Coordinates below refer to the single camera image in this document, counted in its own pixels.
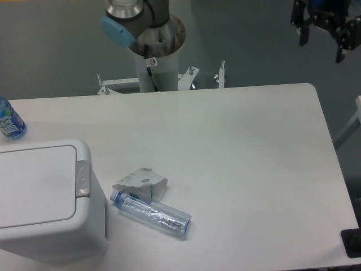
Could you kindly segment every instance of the clear plastic bottle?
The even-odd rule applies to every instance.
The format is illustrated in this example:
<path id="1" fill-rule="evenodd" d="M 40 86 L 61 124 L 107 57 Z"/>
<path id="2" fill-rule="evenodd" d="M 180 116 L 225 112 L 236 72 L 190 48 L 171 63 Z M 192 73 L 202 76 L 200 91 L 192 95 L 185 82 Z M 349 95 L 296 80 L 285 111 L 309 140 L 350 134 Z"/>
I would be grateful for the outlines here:
<path id="1" fill-rule="evenodd" d="M 191 215 L 125 191 L 113 191 L 111 200 L 115 202 L 119 210 L 185 239 Z"/>
<path id="2" fill-rule="evenodd" d="M 19 139 L 27 132 L 27 126 L 11 106 L 0 96 L 0 131 L 11 139 Z"/>

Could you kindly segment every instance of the white table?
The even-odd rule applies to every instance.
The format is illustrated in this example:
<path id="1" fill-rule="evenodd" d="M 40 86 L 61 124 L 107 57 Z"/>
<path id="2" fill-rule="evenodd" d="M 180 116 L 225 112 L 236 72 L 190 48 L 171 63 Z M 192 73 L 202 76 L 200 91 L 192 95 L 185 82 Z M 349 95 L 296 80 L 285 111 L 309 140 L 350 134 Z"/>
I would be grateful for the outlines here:
<path id="1" fill-rule="evenodd" d="M 109 206 L 106 254 L 51 266 L 0 251 L 1 270 L 286 270 L 359 264 L 357 228 L 320 103 L 309 84 L 12 101 L 19 142 L 81 138 L 107 196 L 152 167 L 162 202 L 192 215 L 186 241 Z M 17 142 L 0 137 L 0 145 Z"/>

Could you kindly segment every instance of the paper packaging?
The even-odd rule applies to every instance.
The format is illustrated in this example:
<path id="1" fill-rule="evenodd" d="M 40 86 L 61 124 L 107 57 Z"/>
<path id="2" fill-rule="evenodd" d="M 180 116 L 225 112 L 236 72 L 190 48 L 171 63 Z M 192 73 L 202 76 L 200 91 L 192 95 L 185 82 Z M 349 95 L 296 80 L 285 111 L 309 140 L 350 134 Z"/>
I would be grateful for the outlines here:
<path id="1" fill-rule="evenodd" d="M 152 168 L 140 168 L 121 178 L 113 189 L 144 196 L 148 199 L 160 201 L 166 190 L 168 180 L 152 171 Z"/>

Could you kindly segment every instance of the water bottle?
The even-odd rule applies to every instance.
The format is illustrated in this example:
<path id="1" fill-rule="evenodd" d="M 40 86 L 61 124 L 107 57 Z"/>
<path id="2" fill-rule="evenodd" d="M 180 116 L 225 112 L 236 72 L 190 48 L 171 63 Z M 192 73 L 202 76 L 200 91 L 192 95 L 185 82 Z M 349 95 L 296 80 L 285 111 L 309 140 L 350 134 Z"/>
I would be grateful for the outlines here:
<path id="1" fill-rule="evenodd" d="M 113 191 L 111 200 L 123 212 L 158 226 L 168 233 L 185 239 L 192 216 L 155 200 L 141 198 L 134 193 Z"/>
<path id="2" fill-rule="evenodd" d="M 27 126 L 11 106 L 0 96 L 0 131 L 11 139 L 19 139 L 27 132 Z"/>

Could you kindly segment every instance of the gray floor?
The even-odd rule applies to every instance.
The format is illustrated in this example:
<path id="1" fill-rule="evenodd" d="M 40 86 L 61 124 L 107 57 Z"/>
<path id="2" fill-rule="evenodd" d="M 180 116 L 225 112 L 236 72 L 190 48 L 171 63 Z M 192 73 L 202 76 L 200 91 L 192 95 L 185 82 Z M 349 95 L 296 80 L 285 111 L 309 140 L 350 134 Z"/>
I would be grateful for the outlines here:
<path id="1" fill-rule="evenodd" d="M 356 111 L 361 48 L 336 64 L 334 40 L 315 28 L 309 43 L 298 47 L 289 23 L 293 1 L 170 1 L 171 13 L 187 29 L 180 71 L 200 68 L 200 88 L 215 87 L 213 75 L 225 60 L 227 87 L 313 84 L 332 136 Z M 104 80 L 136 77 L 131 56 L 102 32 L 103 14 L 102 0 L 0 2 L 1 94 L 9 99 L 95 95 L 98 72 Z M 338 157 L 346 180 L 357 187 L 360 130 Z"/>

